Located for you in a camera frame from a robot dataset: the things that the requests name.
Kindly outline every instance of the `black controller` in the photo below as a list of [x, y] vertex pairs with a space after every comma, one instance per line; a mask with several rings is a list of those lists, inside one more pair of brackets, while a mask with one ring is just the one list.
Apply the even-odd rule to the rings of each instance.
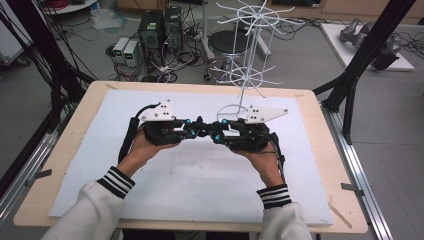
[[[157, 105], [149, 105], [141, 109], [137, 115], [130, 120], [124, 143], [119, 152], [118, 162], [127, 155], [132, 142], [140, 129], [143, 129], [147, 140], [152, 144], [166, 145], [180, 143], [185, 139], [195, 139], [196, 137], [210, 136], [215, 144], [222, 144], [231, 150], [260, 152], [271, 142], [277, 155], [281, 175], [284, 156], [281, 154], [279, 140], [276, 133], [270, 133], [265, 123], [246, 124], [244, 119], [222, 120], [207, 124], [203, 122], [202, 117], [198, 117], [192, 122], [189, 119], [174, 119], [172, 121], [145, 121], [141, 125], [139, 116], [148, 109], [155, 108]], [[225, 131], [238, 131], [238, 136], [227, 136]]]

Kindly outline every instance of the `aluminum rail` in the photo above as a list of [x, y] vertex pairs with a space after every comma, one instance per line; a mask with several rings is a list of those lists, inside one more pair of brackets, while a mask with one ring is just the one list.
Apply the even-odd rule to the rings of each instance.
[[339, 113], [330, 112], [328, 109], [323, 110], [328, 112], [328, 115], [334, 125], [334, 130], [337, 134], [338, 140], [340, 141], [340, 146], [343, 149], [345, 156], [344, 160], [349, 167], [350, 174], [356, 183], [356, 187], [358, 190], [363, 191], [363, 196], [360, 196], [360, 198], [366, 208], [377, 238], [380, 240], [392, 240], [392, 234], [390, 233], [390, 229], [383, 217], [383, 213], [378, 206], [377, 200], [372, 192], [358, 155], [356, 154], [353, 145], [350, 145], [343, 136], [343, 120]]
[[0, 226], [6, 220], [10, 211], [19, 201], [24, 192], [29, 189], [32, 183], [36, 180], [36, 173], [40, 170], [46, 158], [50, 155], [58, 139], [59, 133], [57, 129], [52, 133], [46, 133], [44, 135], [31, 157], [0, 199]]

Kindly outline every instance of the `white sleeve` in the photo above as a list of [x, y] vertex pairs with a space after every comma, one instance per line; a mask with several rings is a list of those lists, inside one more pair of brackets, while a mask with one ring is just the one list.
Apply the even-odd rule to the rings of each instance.
[[78, 201], [42, 240], [109, 240], [124, 207], [124, 197], [135, 183], [115, 167], [80, 190]]
[[286, 184], [258, 191], [264, 203], [261, 240], [312, 239], [303, 209], [290, 199]]

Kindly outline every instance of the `white plastic mount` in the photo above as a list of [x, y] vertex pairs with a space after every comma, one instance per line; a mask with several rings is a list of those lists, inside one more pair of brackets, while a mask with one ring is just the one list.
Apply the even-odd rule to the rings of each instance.
[[171, 101], [168, 99], [160, 103], [157, 107], [150, 110], [145, 115], [141, 116], [141, 120], [149, 121], [173, 121], [175, 116], [172, 112]]
[[247, 124], [264, 123], [288, 113], [288, 109], [250, 106], [244, 121]]

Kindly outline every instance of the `chair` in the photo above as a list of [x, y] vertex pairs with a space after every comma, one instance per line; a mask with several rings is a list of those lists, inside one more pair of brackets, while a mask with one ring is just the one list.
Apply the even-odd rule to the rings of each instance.
[[205, 80], [214, 79], [216, 83], [225, 83], [231, 81], [228, 71], [242, 67], [235, 58], [243, 56], [248, 47], [248, 37], [237, 31], [224, 30], [213, 33], [208, 39], [208, 47], [215, 54], [223, 56], [223, 59], [211, 62], [204, 75]]

